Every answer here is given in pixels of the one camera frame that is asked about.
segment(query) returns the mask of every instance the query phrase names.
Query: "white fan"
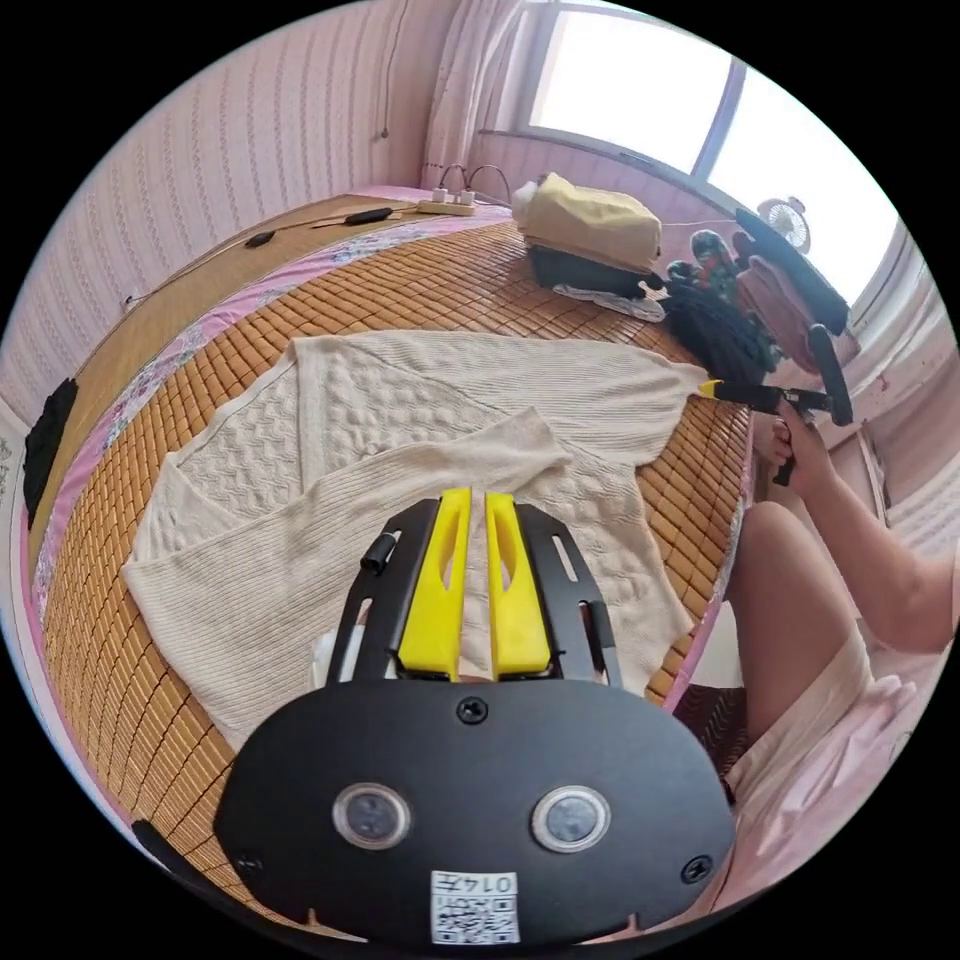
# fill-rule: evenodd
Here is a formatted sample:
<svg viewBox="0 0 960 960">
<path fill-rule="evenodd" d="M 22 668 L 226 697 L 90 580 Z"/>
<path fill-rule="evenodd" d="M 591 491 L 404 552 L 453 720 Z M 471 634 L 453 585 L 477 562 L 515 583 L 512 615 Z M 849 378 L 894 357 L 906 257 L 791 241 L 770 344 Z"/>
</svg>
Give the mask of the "white fan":
<svg viewBox="0 0 960 960">
<path fill-rule="evenodd" d="M 796 197 L 786 200 L 764 200 L 757 207 L 760 219 L 773 227 L 787 243 L 800 253 L 810 251 L 810 227 L 804 219 L 806 208 Z"/>
</svg>

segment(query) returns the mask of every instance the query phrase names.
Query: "pink shirt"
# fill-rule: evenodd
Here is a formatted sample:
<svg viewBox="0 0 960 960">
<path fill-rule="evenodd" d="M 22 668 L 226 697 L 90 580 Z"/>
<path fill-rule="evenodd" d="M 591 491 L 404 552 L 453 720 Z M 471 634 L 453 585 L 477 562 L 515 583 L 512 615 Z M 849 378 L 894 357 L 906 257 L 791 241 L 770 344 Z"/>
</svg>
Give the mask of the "pink shirt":
<svg viewBox="0 0 960 960">
<path fill-rule="evenodd" d="M 960 614 L 960 544 L 953 572 L 953 622 Z M 852 710 L 805 757 L 798 771 L 738 823 L 737 840 L 719 895 L 707 890 L 692 920 L 722 910 L 782 880 L 806 863 L 854 816 L 890 769 L 933 693 L 948 650 L 919 682 L 875 680 Z"/>
</svg>

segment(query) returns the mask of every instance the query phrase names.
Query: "window frame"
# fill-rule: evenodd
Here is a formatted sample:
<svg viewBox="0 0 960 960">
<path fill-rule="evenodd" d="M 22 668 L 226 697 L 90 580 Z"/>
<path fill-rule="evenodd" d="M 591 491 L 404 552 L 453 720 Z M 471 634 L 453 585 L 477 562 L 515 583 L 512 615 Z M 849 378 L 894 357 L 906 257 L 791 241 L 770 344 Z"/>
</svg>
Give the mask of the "window frame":
<svg viewBox="0 0 960 960">
<path fill-rule="evenodd" d="M 577 3 L 576 0 L 527 0 L 524 12 L 532 19 L 527 29 L 522 31 L 519 37 L 517 48 L 513 56 L 517 57 L 521 63 L 524 63 L 525 70 L 522 82 L 519 84 L 517 95 L 514 99 L 513 109 L 508 113 L 506 130 L 481 130 L 479 133 L 500 133 L 523 137 L 528 140 L 541 140 L 547 143 L 556 143 L 563 146 L 577 147 L 581 150 L 587 150 L 590 153 L 596 153 L 608 159 L 625 163 L 628 166 L 635 167 L 644 172 L 650 173 L 660 180 L 671 183 L 674 186 L 686 190 L 694 196 L 698 196 L 707 201 L 718 210 L 733 218 L 738 208 L 744 205 L 735 198 L 724 193 L 724 191 L 713 186 L 709 182 L 709 177 L 716 166 L 720 151 L 726 142 L 727 135 L 733 126 L 734 117 L 737 108 L 740 105 L 740 97 L 743 93 L 744 83 L 747 78 L 747 64 L 739 58 L 728 54 L 730 57 L 730 69 L 727 73 L 726 83 L 720 96 L 720 103 L 717 112 L 714 114 L 713 121 L 708 128 L 707 135 L 700 153 L 694 163 L 693 170 L 687 173 L 678 170 L 676 167 L 655 157 L 638 153 L 626 149 L 618 144 L 605 140 L 597 140 L 593 137 L 587 137 L 582 134 L 572 133 L 567 130 L 557 130 L 550 127 L 535 126 L 530 123 L 533 116 L 534 106 L 537 100 L 543 76 L 549 68 L 547 62 L 549 57 L 550 43 L 553 39 L 554 30 L 561 13 L 589 13 L 595 16 L 617 17 L 625 20 L 640 20 L 646 23 L 655 24 L 668 30 L 675 30 L 686 36 L 693 37 L 695 40 L 703 41 L 688 30 L 677 27 L 671 23 L 659 20 L 649 14 L 641 13 L 635 10 L 627 10 L 619 7 L 602 7 L 593 4 Z M 905 243 L 906 228 L 903 221 L 898 218 L 888 247 L 883 259 L 874 271 L 866 287 L 854 301 L 850 304 L 850 330 L 859 332 L 864 327 L 865 315 L 869 314 L 869 306 L 876 299 L 883 287 L 886 278 L 890 272 L 892 264 L 899 256 Z"/>
</svg>

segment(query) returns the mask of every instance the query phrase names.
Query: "pink wall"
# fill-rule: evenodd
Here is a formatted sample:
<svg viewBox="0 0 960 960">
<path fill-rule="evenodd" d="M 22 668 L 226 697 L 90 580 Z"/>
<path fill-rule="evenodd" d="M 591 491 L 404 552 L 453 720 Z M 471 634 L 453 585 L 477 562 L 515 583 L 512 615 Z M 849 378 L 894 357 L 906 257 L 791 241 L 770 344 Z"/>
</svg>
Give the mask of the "pink wall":
<svg viewBox="0 0 960 960">
<path fill-rule="evenodd" d="M 871 420 L 892 504 L 932 480 L 960 453 L 960 357 L 903 403 Z"/>
<path fill-rule="evenodd" d="M 664 224 L 661 271 L 671 260 L 690 259 L 690 235 L 700 227 L 715 230 L 728 243 L 738 229 L 727 214 L 702 197 L 589 150 L 515 134 L 481 133 L 474 140 L 467 169 L 473 170 L 483 163 L 499 167 L 511 190 L 542 173 L 558 173 L 579 186 L 616 190 L 636 197 Z M 493 170 L 477 174 L 474 186 L 491 196 L 506 199 L 503 182 Z"/>
<path fill-rule="evenodd" d="M 33 423 L 128 296 L 287 210 L 371 183 L 417 184 L 454 8 L 410 0 L 404 13 L 401 0 L 369 0 L 334 9 L 174 91 L 100 162 L 47 237 L 0 351 L 0 396 Z"/>
</svg>

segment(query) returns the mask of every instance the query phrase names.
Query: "person's leg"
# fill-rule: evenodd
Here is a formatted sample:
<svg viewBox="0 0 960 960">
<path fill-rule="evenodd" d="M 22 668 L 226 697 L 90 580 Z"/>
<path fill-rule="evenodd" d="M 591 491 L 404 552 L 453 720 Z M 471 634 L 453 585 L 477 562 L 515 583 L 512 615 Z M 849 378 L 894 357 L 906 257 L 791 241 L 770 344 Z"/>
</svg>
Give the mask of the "person's leg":
<svg viewBox="0 0 960 960">
<path fill-rule="evenodd" d="M 776 503 L 747 510 L 727 599 L 755 743 L 826 669 L 856 621 L 813 536 Z"/>
</svg>

